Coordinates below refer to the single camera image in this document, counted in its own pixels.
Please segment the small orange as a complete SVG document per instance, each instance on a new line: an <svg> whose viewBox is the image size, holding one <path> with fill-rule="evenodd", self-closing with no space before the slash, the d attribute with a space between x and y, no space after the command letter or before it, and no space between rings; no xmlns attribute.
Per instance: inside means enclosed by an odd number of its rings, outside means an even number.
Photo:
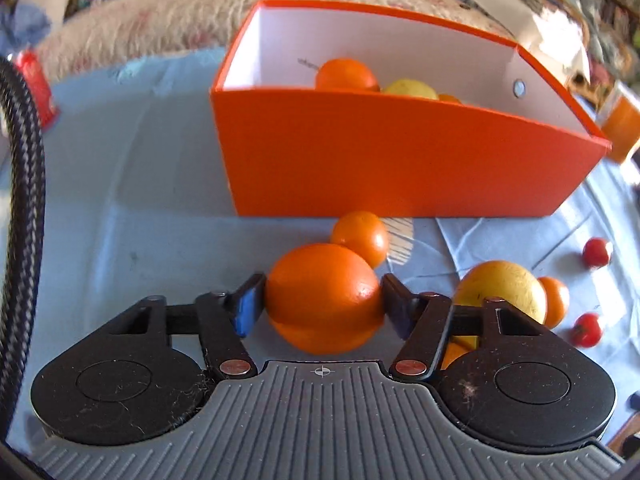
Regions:
<svg viewBox="0 0 640 480"><path fill-rule="evenodd" d="M547 296L547 313L544 318L544 326L555 328L566 317L570 307L570 291L567 286L551 276L538 278Z"/></svg>
<svg viewBox="0 0 640 480"><path fill-rule="evenodd" d="M352 250L372 268L380 266L390 250L390 234L376 214L353 211L339 218L330 242Z"/></svg>
<svg viewBox="0 0 640 480"><path fill-rule="evenodd" d="M462 342L451 341L448 342L445 354L442 357L442 364L440 364L441 370L446 370L446 368L454 362L456 359L465 356L473 350L468 344L462 344Z"/></svg>

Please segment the small yellow pear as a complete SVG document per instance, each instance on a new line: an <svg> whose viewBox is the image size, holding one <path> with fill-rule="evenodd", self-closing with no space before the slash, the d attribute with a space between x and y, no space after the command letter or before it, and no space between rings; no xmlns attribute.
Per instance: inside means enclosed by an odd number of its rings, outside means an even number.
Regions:
<svg viewBox="0 0 640 480"><path fill-rule="evenodd" d="M547 295L532 272L517 263L491 260L474 266L454 291L452 302L481 307L486 298L502 298L536 322L547 314Z"/></svg>

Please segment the large orange persimmon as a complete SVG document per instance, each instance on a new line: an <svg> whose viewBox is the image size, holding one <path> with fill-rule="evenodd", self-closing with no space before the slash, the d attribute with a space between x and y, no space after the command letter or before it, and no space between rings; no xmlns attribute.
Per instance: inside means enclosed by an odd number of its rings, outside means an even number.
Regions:
<svg viewBox="0 0 640 480"><path fill-rule="evenodd" d="M323 356L361 347L383 325L378 277L356 252L329 243L297 247L272 267L266 311L296 349Z"/></svg>

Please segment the red tomato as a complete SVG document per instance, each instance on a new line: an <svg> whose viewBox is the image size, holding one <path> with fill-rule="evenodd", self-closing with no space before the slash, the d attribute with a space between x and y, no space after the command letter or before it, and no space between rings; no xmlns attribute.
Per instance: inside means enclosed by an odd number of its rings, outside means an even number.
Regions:
<svg viewBox="0 0 640 480"><path fill-rule="evenodd" d="M600 316L594 312L581 315L570 330L570 342L578 348L593 348L602 336Z"/></svg>
<svg viewBox="0 0 640 480"><path fill-rule="evenodd" d="M582 261L589 269L601 269L612 260L613 243L603 237L591 237L582 248Z"/></svg>

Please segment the large yellow pear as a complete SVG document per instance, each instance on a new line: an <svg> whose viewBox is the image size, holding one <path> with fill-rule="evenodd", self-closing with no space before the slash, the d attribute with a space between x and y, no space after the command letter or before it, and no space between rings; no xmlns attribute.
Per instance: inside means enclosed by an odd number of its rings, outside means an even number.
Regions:
<svg viewBox="0 0 640 480"><path fill-rule="evenodd" d="M382 92L390 96L411 96L417 99L439 100L439 95L434 88L423 81L409 78L393 81Z"/></svg>

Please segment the orange with stem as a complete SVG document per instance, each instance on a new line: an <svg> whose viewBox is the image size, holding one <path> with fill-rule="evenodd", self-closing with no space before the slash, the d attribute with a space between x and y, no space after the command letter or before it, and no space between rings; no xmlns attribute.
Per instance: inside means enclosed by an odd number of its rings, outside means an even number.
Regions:
<svg viewBox="0 0 640 480"><path fill-rule="evenodd" d="M322 65L303 58L298 62L314 71L314 88L317 90L380 91L380 85L372 70L353 58L332 58Z"/></svg>

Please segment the blue tablecloth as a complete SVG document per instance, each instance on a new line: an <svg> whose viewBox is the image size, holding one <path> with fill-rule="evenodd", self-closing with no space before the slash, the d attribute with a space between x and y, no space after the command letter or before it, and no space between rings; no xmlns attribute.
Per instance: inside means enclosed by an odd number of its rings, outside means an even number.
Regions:
<svg viewBox="0 0 640 480"><path fill-rule="evenodd" d="M54 86L60 114L44 137L46 234L26 382L143 297L188 304L329 238L330 219L236 215L208 100L223 56L142 58ZM383 268L416 292L444 295L488 260L562 281L570 290L564 326L586 312L603 324L588 356L615 384L615 434L639 388L638 181L633 164L600 162L547 218L392 219ZM582 261L591 237L613 243L608 266Z"/></svg>

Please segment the orange cardboard box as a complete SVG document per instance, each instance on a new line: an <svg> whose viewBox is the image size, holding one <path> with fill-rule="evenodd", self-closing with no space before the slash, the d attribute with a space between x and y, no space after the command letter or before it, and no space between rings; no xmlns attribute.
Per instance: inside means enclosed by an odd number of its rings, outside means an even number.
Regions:
<svg viewBox="0 0 640 480"><path fill-rule="evenodd" d="M317 90L301 58L363 62L380 91ZM401 78L462 104L382 92ZM256 3L210 100L242 216L543 217L611 148L516 42L359 3Z"/></svg>

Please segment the red soda can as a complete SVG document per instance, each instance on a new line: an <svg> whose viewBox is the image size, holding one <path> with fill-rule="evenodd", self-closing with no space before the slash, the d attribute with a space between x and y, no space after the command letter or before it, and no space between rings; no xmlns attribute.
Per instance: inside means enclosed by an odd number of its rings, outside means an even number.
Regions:
<svg viewBox="0 0 640 480"><path fill-rule="evenodd" d="M55 105L49 81L47 81L38 56L33 50L23 50L14 56L13 63L22 73L30 92L32 92L42 130L47 130L58 116L58 108Z"/></svg>

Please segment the orange plastic canister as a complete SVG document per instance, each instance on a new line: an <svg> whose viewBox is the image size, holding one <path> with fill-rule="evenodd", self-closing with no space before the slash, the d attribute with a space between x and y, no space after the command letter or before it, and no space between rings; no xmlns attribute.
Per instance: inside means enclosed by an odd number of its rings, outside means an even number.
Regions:
<svg viewBox="0 0 640 480"><path fill-rule="evenodd" d="M608 158L619 165L626 162L639 148L639 102L616 96L604 111L601 129L612 144Z"/></svg>

